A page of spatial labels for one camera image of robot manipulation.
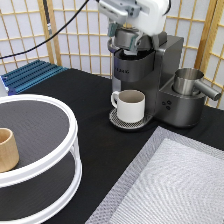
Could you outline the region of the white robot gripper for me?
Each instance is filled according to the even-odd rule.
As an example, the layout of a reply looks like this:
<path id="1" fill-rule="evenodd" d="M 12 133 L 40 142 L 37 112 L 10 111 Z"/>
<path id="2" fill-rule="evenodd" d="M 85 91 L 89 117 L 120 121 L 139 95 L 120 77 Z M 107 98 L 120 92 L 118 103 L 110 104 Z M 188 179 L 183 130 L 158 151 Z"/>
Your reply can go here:
<path id="1" fill-rule="evenodd" d="M 160 34 L 170 8 L 171 0 L 98 0 L 98 10 L 116 22 L 108 25 L 109 37 L 115 36 L 118 24 L 125 23 L 149 36 Z M 133 33 L 130 37 L 131 55 L 138 53 L 141 32 Z"/>

